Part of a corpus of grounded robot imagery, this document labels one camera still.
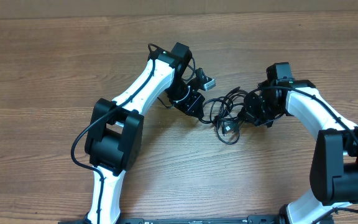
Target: wooden surface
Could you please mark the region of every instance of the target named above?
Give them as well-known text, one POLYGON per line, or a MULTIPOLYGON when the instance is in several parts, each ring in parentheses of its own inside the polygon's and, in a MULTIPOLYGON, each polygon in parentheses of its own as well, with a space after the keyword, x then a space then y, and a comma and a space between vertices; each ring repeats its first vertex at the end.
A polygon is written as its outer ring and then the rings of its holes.
POLYGON ((0 19, 356 10, 358 0, 0 0, 0 19))
MULTIPOLYGON (((216 79, 207 99, 251 90, 269 65, 290 62, 297 79, 311 80, 358 124, 358 12, 0 21, 0 223, 56 223, 89 211, 93 174, 72 163, 70 146, 95 102, 143 71, 149 42, 189 45, 216 79)), ((296 118, 241 131, 236 145, 224 145, 211 126, 155 102, 124 181, 124 216, 277 213, 309 189, 314 140, 296 118)), ((76 156, 86 162, 83 144, 76 156)), ((358 215, 336 221, 358 223, 358 215)))

